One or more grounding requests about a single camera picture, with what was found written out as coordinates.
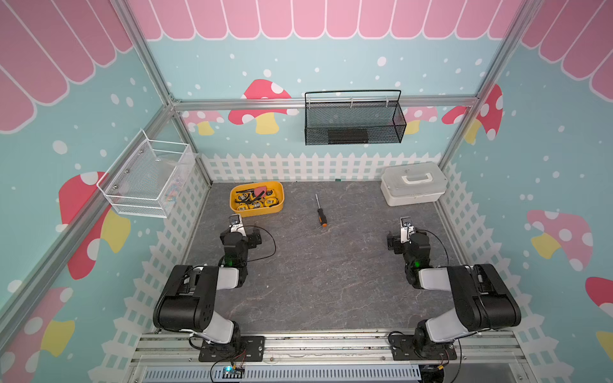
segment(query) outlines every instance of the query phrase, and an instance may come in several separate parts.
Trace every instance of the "gray marble surface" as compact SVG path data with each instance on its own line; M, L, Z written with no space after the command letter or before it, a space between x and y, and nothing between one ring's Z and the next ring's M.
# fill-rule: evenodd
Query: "gray marble surface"
M215 183L196 230L187 264L216 264L223 255L219 233L227 228L229 193L236 184ZM402 255L387 250L388 232L400 217L437 234L451 250L432 203L387 206L377 181L285 182L280 213L245 218L267 229L276 254L249 263L238 289L217 292L215 310L243 332L414 327L451 309L450 292L416 290L405 279ZM315 193L328 219L318 222ZM263 243L249 258L272 253ZM440 243L430 236L432 265L446 265ZM449 254L457 264L455 254Z

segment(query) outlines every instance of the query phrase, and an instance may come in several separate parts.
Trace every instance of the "wall-mounted basket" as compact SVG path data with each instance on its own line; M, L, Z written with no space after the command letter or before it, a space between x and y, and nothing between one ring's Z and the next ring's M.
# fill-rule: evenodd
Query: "wall-mounted basket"
M305 111L307 145L400 143L405 134L396 89L306 92Z
M168 218L196 162L187 143L150 140L141 131L136 149L98 188L119 214Z

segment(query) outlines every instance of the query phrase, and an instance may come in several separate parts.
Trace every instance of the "screwdriver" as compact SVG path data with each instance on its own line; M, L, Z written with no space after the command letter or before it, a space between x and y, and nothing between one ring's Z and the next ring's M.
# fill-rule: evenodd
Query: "screwdriver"
M326 216L324 216L324 210L319 205L319 198L317 197L317 194L315 194L315 199L317 200L317 214L319 214L319 223L323 227L326 227L328 226L328 221L326 220Z

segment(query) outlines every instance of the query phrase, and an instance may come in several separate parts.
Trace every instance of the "black wire basket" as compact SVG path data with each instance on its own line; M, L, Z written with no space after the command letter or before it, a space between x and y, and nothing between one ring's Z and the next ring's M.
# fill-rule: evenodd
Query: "black wire basket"
M330 93L336 97L326 97ZM305 111L307 145L400 143L405 134L396 89L306 92Z

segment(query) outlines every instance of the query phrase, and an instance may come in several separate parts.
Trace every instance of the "red mushroom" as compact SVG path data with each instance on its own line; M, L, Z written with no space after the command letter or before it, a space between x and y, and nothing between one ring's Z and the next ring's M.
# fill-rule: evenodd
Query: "red mushroom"
M195 132L197 126L199 135L213 135L215 133L209 123L210 121L220 124L224 122L219 112L214 110L185 111L181 114L181 117L183 117L183 121L187 124L190 132Z
M59 190L59 210L62 224L56 230L62 231L72 222L81 207L96 190L96 183L104 172L90 172L75 176ZM130 220L119 217L108 206L98 222L89 231L74 255L68 261L68 271L73 279L89 275L96 264L100 239L109 243L111 250L118 253L130 234Z
M53 318L72 296L70 287L50 289L36 307L13 343L0 357L4 383L28 383L34 379L41 351L58 357L75 331L74 320L56 322Z
M292 98L282 87L268 80L258 79L249 85L249 88L241 96L242 99L290 99ZM255 119L256 133L275 134L279 131L279 125L275 121L275 113L295 116L298 109L262 109L262 110L233 110L228 115L232 124L246 124Z
M462 120L464 113L466 113L466 107L455 107L443 116L442 121L447 125L457 124ZM485 129L485 134L490 141L496 138L498 130L500 130L500 123L502 122L502 113L502 89L496 84L487 96L477 117L475 117L475 120L470 124L468 131L464 135L464 140L474 145L477 138L477 131L481 126Z
M596 306L613 317L613 281L595 276L587 278L585 292Z
M438 119L438 112L435 107L410 107L405 109L406 129L405 134L415 134L419 132L419 122L435 122Z
M532 238L532 245L539 255L551 259L560 248L568 257L573 269L583 270L592 258L592 231L583 217L552 211L530 210L526 228L543 232Z

